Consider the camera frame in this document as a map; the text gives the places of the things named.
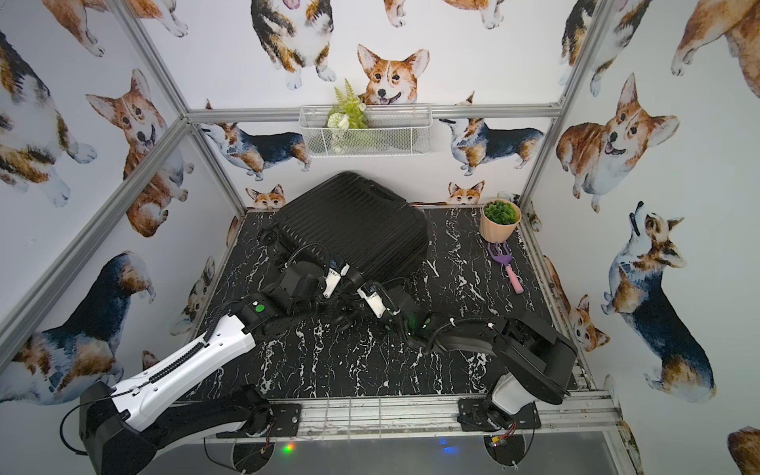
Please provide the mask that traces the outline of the black hard-shell suitcase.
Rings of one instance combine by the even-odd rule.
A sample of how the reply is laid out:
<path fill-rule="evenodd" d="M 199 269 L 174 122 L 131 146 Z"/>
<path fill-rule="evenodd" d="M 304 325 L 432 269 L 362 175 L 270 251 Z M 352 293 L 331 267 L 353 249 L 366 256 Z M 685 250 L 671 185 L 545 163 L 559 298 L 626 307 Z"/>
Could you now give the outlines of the black hard-shell suitcase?
<path fill-rule="evenodd" d="M 258 233 L 262 245 L 346 269 L 354 287 L 413 273 L 425 260 L 424 212 L 382 184 L 344 171 L 289 202 Z"/>

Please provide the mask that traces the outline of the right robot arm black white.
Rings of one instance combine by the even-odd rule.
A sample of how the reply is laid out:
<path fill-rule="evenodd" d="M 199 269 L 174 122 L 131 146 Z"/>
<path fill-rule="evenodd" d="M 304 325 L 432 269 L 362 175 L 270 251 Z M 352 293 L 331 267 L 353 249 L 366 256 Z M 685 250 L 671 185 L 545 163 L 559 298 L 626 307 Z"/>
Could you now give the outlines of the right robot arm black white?
<path fill-rule="evenodd" d="M 406 290 L 368 285 L 363 297 L 387 330 L 424 354 L 473 352 L 492 356 L 505 368 L 482 400 L 460 402 L 463 431 L 514 431 L 519 413 L 538 401 L 559 406 L 569 395 L 578 356 L 575 344 L 544 319 L 524 311 L 496 320 L 423 314 Z"/>

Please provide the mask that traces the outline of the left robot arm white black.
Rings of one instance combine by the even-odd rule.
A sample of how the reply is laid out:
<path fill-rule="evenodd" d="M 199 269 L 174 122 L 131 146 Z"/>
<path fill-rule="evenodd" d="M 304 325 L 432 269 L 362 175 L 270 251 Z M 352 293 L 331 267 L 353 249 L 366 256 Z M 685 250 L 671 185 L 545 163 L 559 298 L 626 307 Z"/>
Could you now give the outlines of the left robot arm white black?
<path fill-rule="evenodd" d="M 114 387 L 97 383 L 78 406 L 79 437 L 98 474 L 138 474 L 158 453 L 218 433 L 268 433 L 271 405 L 255 386 L 201 403 L 180 398 L 228 362 L 315 316 L 340 275 L 309 261 L 229 304 L 209 329 L 171 356 Z"/>

